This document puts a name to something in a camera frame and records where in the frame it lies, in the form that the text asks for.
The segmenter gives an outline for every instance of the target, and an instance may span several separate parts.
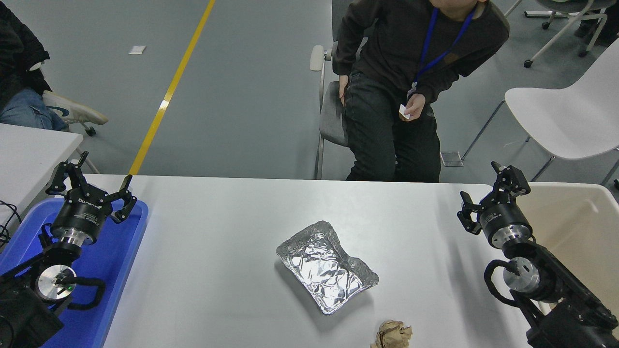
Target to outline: white paper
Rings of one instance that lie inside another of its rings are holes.
[[[400,104],[400,115],[402,115],[402,117],[404,117],[405,119],[410,120],[410,114],[405,115],[404,114],[405,111],[406,111],[406,107]]]
[[[146,46],[133,46],[129,54],[142,54]]]

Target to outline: hand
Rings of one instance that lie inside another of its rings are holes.
[[[346,102],[344,101],[344,91],[346,90],[347,85],[348,85],[348,75],[340,76],[340,100],[342,101],[343,106],[346,106]]]
[[[400,120],[404,122],[411,122],[419,118],[422,115],[423,107],[425,106],[425,97],[423,94],[413,94],[410,96],[409,102],[406,103],[405,115],[410,115],[410,119],[405,119],[400,115]]]

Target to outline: white sneaker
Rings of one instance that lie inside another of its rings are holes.
[[[94,124],[105,124],[108,118],[97,110],[91,109],[80,103],[46,90],[43,92],[43,103],[48,108],[58,113],[65,123],[92,122]]]

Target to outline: white desk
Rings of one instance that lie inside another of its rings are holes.
[[[81,134],[0,124],[0,199],[23,212],[82,140]],[[0,206],[0,224],[10,214]]]
[[[86,177],[109,192],[123,179]],[[501,251],[456,217],[459,191],[478,201],[487,185],[135,176],[131,189],[149,222],[105,348],[369,347],[389,319],[412,326],[412,347],[528,347],[520,311],[483,283]],[[319,220],[380,277],[332,316],[275,253]]]

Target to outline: blue jeans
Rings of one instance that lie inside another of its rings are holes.
[[[63,131],[67,124],[43,104],[43,98],[30,88],[15,94],[0,112],[0,123]]]

